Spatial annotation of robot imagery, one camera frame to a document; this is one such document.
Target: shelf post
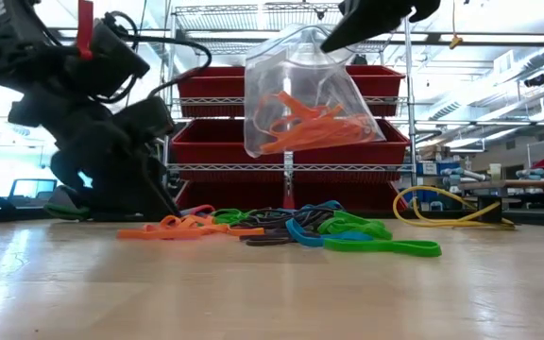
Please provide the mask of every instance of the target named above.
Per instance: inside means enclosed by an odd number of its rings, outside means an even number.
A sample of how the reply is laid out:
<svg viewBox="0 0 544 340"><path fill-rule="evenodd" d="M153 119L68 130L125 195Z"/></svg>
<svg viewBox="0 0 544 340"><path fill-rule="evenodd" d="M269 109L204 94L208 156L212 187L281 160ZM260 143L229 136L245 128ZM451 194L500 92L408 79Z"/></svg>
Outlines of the shelf post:
<svg viewBox="0 0 544 340"><path fill-rule="evenodd" d="M171 5L169 6L169 13L165 13L166 15L169 15L169 18L167 18L169 20L169 36L170 38L172 39L175 39L176 38L176 19L177 19L177 15L176 15L176 12L174 10L174 6ZM167 81L170 81L171 79L173 79L174 77L174 56L176 54L176 47L174 44L170 43L169 44L169 53L167 55ZM167 99L166 99L166 103L169 107L169 115L171 115L171 109L173 109L172 105L173 105L173 93L174 93L174 89L173 89L173 86L170 86L167 88ZM164 143L164 146L162 148L162 163L167 166L169 165L169 145L171 144L171 138L169 137L169 135L166 135L165 136L165 143ZM163 176L162 178L162 183L163 185L167 186L167 172L165 171L165 175Z"/></svg>
<svg viewBox="0 0 544 340"><path fill-rule="evenodd" d="M406 50L406 89L408 91L408 136L411 139L411 184L417 186L417 130L415 129L415 94L413 89L413 50L411 23L404 18L404 49Z"/></svg>

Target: clear plastic bag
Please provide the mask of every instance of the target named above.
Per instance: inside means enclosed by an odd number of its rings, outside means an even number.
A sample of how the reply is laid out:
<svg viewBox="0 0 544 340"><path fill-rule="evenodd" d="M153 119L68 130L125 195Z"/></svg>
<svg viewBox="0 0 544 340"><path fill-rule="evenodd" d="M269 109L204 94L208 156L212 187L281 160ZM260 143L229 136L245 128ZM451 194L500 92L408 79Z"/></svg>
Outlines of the clear plastic bag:
<svg viewBox="0 0 544 340"><path fill-rule="evenodd" d="M245 70L245 150L251 157L384 141L325 25L292 25L251 49Z"/></svg>

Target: wooden table surface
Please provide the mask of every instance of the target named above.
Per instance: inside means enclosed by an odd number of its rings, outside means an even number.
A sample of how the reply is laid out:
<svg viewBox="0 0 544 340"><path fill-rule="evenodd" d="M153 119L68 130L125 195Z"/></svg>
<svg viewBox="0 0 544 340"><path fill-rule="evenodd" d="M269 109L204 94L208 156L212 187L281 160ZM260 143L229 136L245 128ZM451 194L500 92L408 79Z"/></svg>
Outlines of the wooden table surface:
<svg viewBox="0 0 544 340"><path fill-rule="evenodd" d="M0 224L0 339L544 339L544 227L419 229L435 259Z"/></svg>

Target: black wire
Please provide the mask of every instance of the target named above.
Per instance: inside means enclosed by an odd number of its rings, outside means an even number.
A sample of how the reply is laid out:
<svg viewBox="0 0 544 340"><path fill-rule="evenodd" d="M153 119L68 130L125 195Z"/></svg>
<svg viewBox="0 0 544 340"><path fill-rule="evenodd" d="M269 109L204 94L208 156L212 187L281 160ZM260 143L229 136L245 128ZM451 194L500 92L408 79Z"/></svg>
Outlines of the black wire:
<svg viewBox="0 0 544 340"><path fill-rule="evenodd" d="M39 18L39 15L37 15L37 12L35 11L35 9L30 6L28 4L27 1L21 1L21 3L23 4L23 7L25 8L26 10L26 13L28 14L28 16L30 17L30 19L32 21L35 22L35 24L37 24L37 26L39 27L39 29L41 30L41 32L47 37L49 38L49 40L52 41L52 43L54 43L55 45L57 46L62 46L62 42L60 42L58 40L58 38L56 38L56 36L54 36L54 34L52 34L52 32L49 31L49 29L47 29L47 26L45 26L45 24L43 23L43 21Z"/></svg>
<svg viewBox="0 0 544 340"><path fill-rule="evenodd" d="M117 31L116 33L121 34L123 38L129 39L129 40L137 38L142 43L173 43L173 44L178 44L182 46L193 47L193 48L196 48L197 50L200 50L207 56L207 61L205 61L205 63L202 66L186 71L183 74L176 76L173 79L157 86L148 94L149 98L155 96L159 91L163 89L166 89L170 86L174 86L186 79L189 79L191 77L194 77L200 74L201 72L205 71L212 64L212 61L213 61L213 56L211 51L200 43L182 41L182 40L177 40L174 38L159 38L159 37L148 37L148 36L136 37L136 36L128 35L127 33L119 32L119 31Z"/></svg>
<svg viewBox="0 0 544 340"><path fill-rule="evenodd" d="M146 14L147 5L148 5L148 0L144 0L144 5L142 6L142 17L140 18L140 29L138 29L137 31L134 31L134 35L137 36L137 37L140 37L142 35L142 28L144 27L144 17L145 17L145 14ZM135 39L133 41L133 46L135 46L133 48L133 50L137 54L138 50L140 49L140 40ZM134 79L133 80L133 85L135 85L137 77L134 76L133 79ZM131 89L133 89L133 85L131 85L131 88L129 89L129 92L127 93L127 100L125 102L125 107L129 106L129 99L131 98Z"/></svg>
<svg viewBox="0 0 544 340"><path fill-rule="evenodd" d="M138 29L138 26L136 25L136 23L127 14L125 14L122 11L116 10L116 11L111 12L110 15L112 17L121 17L121 18L125 19L125 21L127 21L129 23L129 25L131 26L131 30L133 30L133 34L135 36L140 35L140 32L142 31L142 25L140 25L140 29ZM131 49L134 50L134 51L137 51L138 50L138 45L139 45L139 42L138 42L137 39L135 39L133 41L133 44L131 45Z"/></svg>
<svg viewBox="0 0 544 340"><path fill-rule="evenodd" d="M131 29L133 30L133 34L134 34L133 36L135 37L135 39L133 39L133 43L131 44L131 49L134 50L136 53L138 52L138 47L140 46L140 40L138 38L140 37L140 32L142 31L147 3L148 3L148 0L144 0L144 7L142 9L142 22L140 23L140 28L138 28L138 26L133 21L133 19L131 19L131 17L129 17L124 12L116 10L110 13L110 16L112 17L121 17L125 19L131 26ZM114 104L114 103L120 102L121 100L123 100L123 98L126 97L127 102L125 106L127 107L129 105L129 96L131 95L131 90L133 90L133 87L136 85L137 81L138 81L138 78L135 75L131 76L131 79L129 80L129 84L126 86L126 88L115 97L105 98L102 96L96 96L93 98L93 100L102 104Z"/></svg>
<svg viewBox="0 0 544 340"><path fill-rule="evenodd" d="M167 25L169 24L169 18L171 16L171 1L172 0L165 0L165 21L163 22L163 25L162 25L162 29L163 29L163 32L162 32L162 36L164 38L167 38ZM168 75L170 75L170 79L171 79L171 76L173 75L173 65L169 65L169 68L168 68ZM161 65L160 65L160 68L159 68L159 80L160 80L160 83L163 83L165 82L165 60L163 58L161 58Z"/></svg>

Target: window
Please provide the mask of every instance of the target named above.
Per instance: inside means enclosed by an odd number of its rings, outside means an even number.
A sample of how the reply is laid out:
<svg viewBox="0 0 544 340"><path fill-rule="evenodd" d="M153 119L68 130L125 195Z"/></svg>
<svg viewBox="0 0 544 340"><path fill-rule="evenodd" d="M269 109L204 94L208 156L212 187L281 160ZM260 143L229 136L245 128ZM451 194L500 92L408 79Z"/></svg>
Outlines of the window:
<svg viewBox="0 0 544 340"><path fill-rule="evenodd" d="M508 141L505 144L505 147L507 147L507 150L515 149L516 148L516 140Z"/></svg>

